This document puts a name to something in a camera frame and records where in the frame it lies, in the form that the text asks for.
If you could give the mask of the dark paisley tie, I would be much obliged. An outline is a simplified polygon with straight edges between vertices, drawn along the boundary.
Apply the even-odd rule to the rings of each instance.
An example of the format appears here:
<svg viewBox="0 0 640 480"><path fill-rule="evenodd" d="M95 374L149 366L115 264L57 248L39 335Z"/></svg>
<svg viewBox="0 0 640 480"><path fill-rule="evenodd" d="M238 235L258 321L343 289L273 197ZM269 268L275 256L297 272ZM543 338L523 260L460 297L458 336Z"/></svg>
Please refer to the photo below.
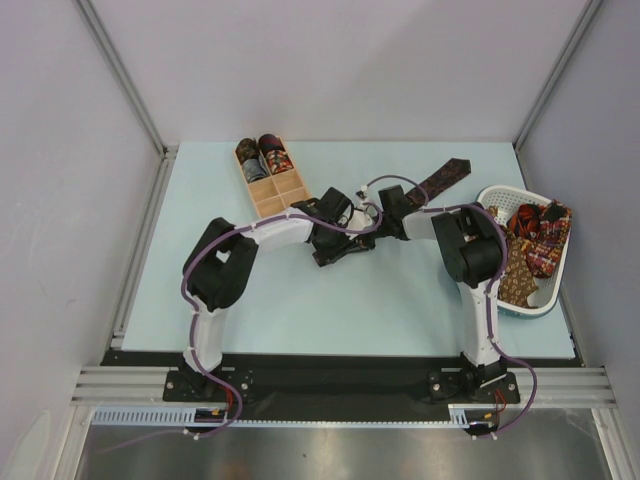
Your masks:
<svg viewBox="0 0 640 480"><path fill-rule="evenodd" d="M452 158L440 167L435 173L427 177L407 193L400 185L394 185L378 191L382 213L375 214L373 218L381 223L395 223L400 228L399 240L408 241L409 238L402 226L402 220L409 214L417 212L421 207L439 194L449 189L471 173L471 163L467 159ZM318 237L333 237L346 235L359 246L359 252L370 251L374 248L367 247L367 235L369 233L350 237L348 234L337 232L325 227L318 227L314 239Z"/></svg>

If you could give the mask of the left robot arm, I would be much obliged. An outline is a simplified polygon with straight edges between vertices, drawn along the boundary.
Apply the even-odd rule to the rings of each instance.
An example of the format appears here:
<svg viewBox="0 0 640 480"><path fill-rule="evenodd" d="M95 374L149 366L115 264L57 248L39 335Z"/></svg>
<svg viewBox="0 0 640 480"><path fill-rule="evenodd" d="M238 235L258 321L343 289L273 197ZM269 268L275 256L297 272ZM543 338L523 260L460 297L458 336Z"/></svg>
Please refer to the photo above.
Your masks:
<svg viewBox="0 0 640 480"><path fill-rule="evenodd" d="M329 188L321 198L297 201L282 212L237 226L212 220L186 260L180 287L192 308L187 347L179 371L185 388L199 400L235 388L215 371L222 362L222 337L228 310L241 298L261 253L309 243L320 266L331 264L379 227L376 206L363 197L354 204Z"/></svg>

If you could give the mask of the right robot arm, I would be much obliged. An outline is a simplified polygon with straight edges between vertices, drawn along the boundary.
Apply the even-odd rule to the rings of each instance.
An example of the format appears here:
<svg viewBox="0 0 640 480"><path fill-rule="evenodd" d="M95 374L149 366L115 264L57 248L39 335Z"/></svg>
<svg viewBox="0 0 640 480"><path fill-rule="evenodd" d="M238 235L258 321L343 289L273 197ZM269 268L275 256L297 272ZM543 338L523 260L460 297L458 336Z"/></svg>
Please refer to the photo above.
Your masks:
<svg viewBox="0 0 640 480"><path fill-rule="evenodd" d="M457 372L440 370L429 374L431 399L437 403L454 398L492 399L507 376L497 327L500 277L508 256L502 230L478 203L419 208L410 203L398 185L380 190L379 199L382 223L373 237L436 241L444 268L461 295L462 367Z"/></svg>

